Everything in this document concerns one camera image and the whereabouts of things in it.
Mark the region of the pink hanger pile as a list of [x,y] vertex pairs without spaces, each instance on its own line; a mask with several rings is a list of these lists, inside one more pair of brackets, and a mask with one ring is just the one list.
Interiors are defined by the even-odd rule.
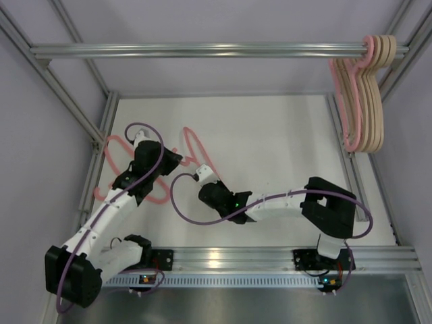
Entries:
[[345,150],[349,153],[359,150],[365,119],[360,100],[358,77],[360,71],[370,65],[375,49],[371,35],[365,36],[362,41],[367,51],[360,59],[336,58],[329,60],[329,69],[342,125],[342,140]]
[[171,150],[182,156],[182,160],[180,161],[182,167],[192,167],[192,165],[199,167],[202,164],[206,164],[217,176],[221,177],[200,138],[192,128],[184,126],[180,132],[180,140],[185,144],[186,153],[179,153],[178,147],[173,147]]

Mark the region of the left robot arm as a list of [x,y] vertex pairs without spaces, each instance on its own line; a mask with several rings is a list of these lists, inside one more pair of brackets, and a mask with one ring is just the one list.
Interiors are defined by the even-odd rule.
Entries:
[[153,261],[151,242],[130,234],[106,251],[108,239],[153,190],[160,176],[168,176],[182,156],[160,142],[136,144],[134,158],[113,182],[105,200],[90,219],[63,246],[45,254],[45,287],[57,300],[82,308],[90,306],[102,285],[129,267],[148,267]]

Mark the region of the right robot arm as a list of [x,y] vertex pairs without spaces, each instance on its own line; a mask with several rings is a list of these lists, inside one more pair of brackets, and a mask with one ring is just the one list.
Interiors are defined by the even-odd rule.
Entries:
[[232,192],[218,178],[201,180],[198,199],[216,210],[220,217],[235,215],[229,220],[238,224],[275,218],[305,218],[319,231],[317,253],[337,259],[345,240],[352,237],[356,196],[320,177],[311,177],[304,194],[255,194]]

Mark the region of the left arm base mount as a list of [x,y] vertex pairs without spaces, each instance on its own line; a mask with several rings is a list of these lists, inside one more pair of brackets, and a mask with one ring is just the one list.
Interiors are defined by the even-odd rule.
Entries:
[[173,269],[174,251],[171,249],[147,250],[143,258],[143,267],[171,271]]

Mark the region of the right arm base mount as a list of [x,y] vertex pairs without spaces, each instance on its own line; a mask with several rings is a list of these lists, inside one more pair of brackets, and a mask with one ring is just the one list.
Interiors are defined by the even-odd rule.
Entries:
[[292,251],[296,270],[303,271],[337,271],[340,267],[348,271],[354,260],[347,249],[342,249],[337,259],[318,254],[317,249],[303,248]]

